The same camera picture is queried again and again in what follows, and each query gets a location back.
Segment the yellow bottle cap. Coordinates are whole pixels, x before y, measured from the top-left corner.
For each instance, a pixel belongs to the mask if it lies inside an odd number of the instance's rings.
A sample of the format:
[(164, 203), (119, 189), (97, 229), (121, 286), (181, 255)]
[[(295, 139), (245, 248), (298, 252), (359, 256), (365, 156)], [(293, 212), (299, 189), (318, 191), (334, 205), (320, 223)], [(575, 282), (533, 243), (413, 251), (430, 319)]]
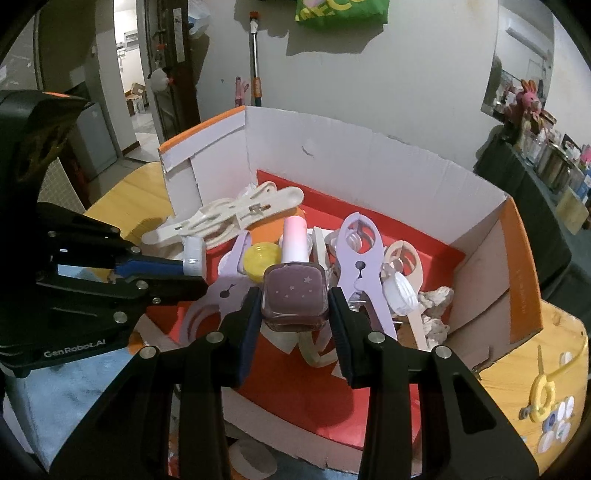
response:
[(242, 268), (250, 280), (261, 283), (266, 269), (280, 264), (280, 260), (280, 246), (270, 242), (260, 242), (253, 244), (243, 253)]

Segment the purple nail polish bottle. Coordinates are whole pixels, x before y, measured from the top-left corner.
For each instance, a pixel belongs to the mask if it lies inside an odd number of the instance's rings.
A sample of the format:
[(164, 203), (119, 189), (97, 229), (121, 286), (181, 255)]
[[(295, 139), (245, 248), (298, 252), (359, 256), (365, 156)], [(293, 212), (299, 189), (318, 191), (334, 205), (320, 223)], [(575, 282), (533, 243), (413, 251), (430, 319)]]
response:
[(320, 330), (328, 317), (328, 286), (325, 269), (308, 254), (307, 220), (284, 219), (280, 250), (280, 263), (263, 275), (263, 319), (276, 332)]

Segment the lilac bunny clip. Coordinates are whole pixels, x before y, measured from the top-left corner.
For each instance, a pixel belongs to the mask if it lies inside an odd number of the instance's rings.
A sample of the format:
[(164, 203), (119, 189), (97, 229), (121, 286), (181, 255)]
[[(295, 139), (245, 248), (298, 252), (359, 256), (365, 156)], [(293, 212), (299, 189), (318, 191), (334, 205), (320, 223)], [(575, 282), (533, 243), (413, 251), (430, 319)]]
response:
[(242, 274), (243, 252), (252, 245), (249, 231), (242, 230), (235, 239), (225, 260), (218, 268), (216, 280), (208, 287), (204, 297), (193, 302), (185, 313), (179, 327), (179, 343), (188, 345), (197, 337), (197, 330), (202, 321), (217, 312), (221, 321), (229, 313), (242, 308), (243, 299), (254, 286), (249, 276)]

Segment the cream large clothes peg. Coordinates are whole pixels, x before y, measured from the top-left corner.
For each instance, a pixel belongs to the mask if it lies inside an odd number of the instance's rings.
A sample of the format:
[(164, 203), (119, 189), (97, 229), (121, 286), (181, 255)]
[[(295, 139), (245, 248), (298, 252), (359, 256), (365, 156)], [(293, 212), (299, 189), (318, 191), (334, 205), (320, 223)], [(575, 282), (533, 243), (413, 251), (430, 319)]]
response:
[(277, 188), (266, 181), (235, 199), (222, 198), (198, 209), (187, 219), (174, 219), (142, 235), (144, 245), (164, 247), (188, 237), (200, 237), (207, 249), (221, 246), (242, 230), (290, 212), (304, 202), (304, 191), (296, 186)]

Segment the yellow plastic clip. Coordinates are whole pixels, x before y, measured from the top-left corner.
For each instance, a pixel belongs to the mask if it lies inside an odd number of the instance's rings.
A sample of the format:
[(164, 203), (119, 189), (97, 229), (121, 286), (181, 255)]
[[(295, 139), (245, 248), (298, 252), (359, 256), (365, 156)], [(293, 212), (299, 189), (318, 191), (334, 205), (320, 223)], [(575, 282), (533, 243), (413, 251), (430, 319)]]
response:
[(542, 346), (538, 346), (538, 375), (531, 384), (529, 403), (519, 411), (518, 418), (520, 420), (530, 419), (533, 423), (543, 423), (550, 417), (557, 398), (556, 381), (583, 357), (587, 348), (588, 337), (585, 336), (581, 348), (575, 355), (568, 356), (568, 352), (564, 352), (559, 359), (559, 367), (554, 371), (547, 372), (544, 366)]

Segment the blue fluffy towel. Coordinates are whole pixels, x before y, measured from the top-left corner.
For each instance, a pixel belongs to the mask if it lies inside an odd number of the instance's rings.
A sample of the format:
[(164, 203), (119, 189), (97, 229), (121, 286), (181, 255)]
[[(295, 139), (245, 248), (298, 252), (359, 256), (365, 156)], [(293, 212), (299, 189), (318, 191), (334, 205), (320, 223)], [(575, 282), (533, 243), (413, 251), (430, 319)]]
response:
[(7, 378), (9, 424), (43, 467), (131, 358), (123, 348)]

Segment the orange cardboard box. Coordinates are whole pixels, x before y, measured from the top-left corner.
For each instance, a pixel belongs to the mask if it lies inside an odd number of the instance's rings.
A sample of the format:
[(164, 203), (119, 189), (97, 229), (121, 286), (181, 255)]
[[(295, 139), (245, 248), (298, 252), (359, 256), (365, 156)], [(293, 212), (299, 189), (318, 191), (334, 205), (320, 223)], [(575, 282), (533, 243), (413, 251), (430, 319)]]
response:
[[(159, 155), (174, 235), (208, 204), (271, 182), (332, 243), (322, 262), (348, 270), (344, 294), (373, 312), (384, 315), (387, 299), (372, 249), (408, 258), (422, 291), (450, 286), (446, 345), (469, 368), (493, 365), (542, 328), (514, 200), (430, 151), (321, 116), (238, 107), (164, 142)], [(294, 334), (263, 328), (252, 374), (222, 399), (229, 424), (256, 441), (315, 469), (360, 469), (370, 393), (350, 390), (337, 363), (305, 363)]]

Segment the lilac plastic clip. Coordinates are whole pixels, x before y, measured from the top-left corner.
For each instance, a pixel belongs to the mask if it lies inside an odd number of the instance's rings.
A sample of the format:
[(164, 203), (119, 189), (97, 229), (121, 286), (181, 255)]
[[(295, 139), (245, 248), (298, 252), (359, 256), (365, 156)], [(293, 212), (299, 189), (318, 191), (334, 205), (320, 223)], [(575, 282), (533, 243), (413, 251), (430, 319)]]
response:
[[(365, 252), (349, 246), (353, 233), (367, 234), (372, 242)], [(376, 224), (360, 212), (349, 214), (339, 228), (335, 259), (339, 264), (338, 287), (349, 301), (356, 295), (365, 296), (370, 303), (370, 326), (394, 340), (398, 339), (390, 308), (383, 293), (381, 270), (384, 259), (384, 244)]]

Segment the dark green side table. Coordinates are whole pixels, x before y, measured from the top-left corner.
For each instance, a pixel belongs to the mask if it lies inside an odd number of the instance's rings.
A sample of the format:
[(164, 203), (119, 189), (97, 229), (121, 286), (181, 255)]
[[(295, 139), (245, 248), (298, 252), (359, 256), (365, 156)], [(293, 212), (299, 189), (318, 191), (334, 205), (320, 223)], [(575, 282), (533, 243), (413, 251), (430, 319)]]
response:
[(590, 291), (590, 234), (572, 234), (556, 214), (557, 196), (494, 127), (477, 152), (474, 172), (511, 196), (525, 227), (540, 288), (549, 297), (568, 282)]

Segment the green tote bag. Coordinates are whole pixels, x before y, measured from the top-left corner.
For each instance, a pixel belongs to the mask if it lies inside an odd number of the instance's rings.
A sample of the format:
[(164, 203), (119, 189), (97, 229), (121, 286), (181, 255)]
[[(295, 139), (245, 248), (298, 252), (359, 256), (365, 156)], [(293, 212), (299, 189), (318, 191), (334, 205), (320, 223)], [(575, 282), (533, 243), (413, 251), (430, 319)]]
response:
[(295, 6), (295, 22), (315, 29), (387, 24), (389, 0), (303, 0)]

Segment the pink plush toy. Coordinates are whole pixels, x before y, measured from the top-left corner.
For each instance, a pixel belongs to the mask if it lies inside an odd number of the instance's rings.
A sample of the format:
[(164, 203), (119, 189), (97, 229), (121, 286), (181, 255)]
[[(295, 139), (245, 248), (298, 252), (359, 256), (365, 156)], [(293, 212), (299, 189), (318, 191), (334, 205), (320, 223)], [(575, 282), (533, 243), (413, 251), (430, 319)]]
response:
[(538, 97), (538, 87), (534, 80), (521, 80), (522, 90), (516, 96), (517, 115), (522, 119), (525, 114), (537, 117), (542, 111)]

